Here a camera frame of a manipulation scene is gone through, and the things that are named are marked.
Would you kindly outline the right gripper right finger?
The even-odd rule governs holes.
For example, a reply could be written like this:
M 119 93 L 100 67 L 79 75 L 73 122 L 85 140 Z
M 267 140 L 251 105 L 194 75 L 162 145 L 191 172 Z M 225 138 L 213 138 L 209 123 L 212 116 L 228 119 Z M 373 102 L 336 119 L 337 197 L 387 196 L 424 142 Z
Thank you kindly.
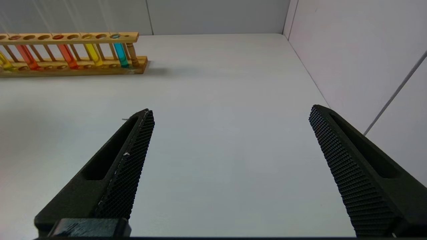
M 309 122 L 358 238 L 425 238 L 426 187 L 337 112 L 313 105 Z

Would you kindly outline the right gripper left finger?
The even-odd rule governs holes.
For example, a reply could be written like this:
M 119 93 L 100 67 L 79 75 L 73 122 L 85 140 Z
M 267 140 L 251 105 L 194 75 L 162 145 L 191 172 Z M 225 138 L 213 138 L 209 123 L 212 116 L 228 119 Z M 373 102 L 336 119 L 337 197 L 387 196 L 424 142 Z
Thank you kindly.
M 35 216 L 39 231 L 63 218 L 130 219 L 155 121 L 133 114 Z

